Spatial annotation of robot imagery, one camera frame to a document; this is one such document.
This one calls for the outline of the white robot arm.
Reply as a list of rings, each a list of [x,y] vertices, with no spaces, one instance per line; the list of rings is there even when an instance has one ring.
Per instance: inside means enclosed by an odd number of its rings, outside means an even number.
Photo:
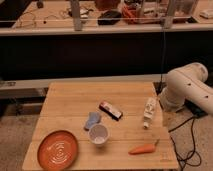
[[[166,86],[159,94],[162,108],[176,112],[188,100],[213,116],[213,88],[205,84],[207,78],[207,68],[198,62],[170,70],[166,74]]]

